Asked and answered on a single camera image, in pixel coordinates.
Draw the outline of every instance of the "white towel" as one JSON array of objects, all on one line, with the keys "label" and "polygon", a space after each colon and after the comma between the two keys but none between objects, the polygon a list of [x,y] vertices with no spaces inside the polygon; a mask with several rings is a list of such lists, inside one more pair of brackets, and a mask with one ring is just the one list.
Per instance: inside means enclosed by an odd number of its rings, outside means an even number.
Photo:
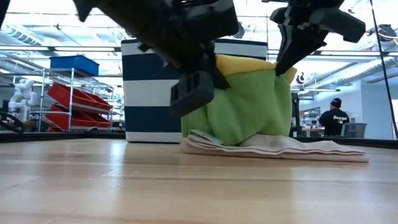
[{"label": "white towel", "polygon": [[222,146],[207,139],[189,135],[182,139],[182,150],[190,154],[215,156],[303,159],[317,161],[369,162],[361,150],[341,146],[333,141],[302,143],[284,136],[256,134],[236,146]]}]

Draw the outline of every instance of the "person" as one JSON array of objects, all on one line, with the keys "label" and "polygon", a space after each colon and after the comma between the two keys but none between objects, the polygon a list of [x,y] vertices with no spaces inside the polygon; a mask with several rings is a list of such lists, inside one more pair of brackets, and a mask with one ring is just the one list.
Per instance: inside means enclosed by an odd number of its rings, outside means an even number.
[{"label": "person", "polygon": [[340,110],[341,99],[334,98],[330,102],[330,110],[319,118],[319,123],[325,127],[325,136],[341,136],[343,124],[349,123],[347,113]]}]

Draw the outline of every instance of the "black cap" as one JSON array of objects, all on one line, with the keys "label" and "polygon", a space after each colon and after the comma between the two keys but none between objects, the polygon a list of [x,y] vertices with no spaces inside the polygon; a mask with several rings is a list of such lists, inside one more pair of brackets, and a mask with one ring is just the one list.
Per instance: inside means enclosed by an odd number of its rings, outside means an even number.
[{"label": "black cap", "polygon": [[340,98],[334,98],[334,99],[330,102],[330,104],[331,104],[332,106],[337,107],[337,108],[341,108],[341,99],[340,99]]}]

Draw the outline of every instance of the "green cloth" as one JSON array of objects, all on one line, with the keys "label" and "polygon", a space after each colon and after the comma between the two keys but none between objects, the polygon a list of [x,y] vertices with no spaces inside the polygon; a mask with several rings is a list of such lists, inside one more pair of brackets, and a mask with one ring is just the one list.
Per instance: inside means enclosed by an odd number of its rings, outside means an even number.
[{"label": "green cloth", "polygon": [[292,117],[290,82],[274,70],[226,76],[231,88],[182,118],[182,134],[199,129],[235,146],[254,134],[288,136]]}]

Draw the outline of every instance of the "navy and white striped box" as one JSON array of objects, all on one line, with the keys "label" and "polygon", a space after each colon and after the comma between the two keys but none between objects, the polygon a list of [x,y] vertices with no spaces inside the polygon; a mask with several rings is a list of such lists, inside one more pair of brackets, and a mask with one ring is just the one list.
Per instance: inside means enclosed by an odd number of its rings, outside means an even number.
[{"label": "navy and white striped box", "polygon": [[[178,75],[163,69],[153,51],[141,52],[137,40],[122,41],[124,117],[129,142],[179,142],[181,120],[170,114],[170,88]],[[267,43],[218,39],[215,52],[266,59]]]}]

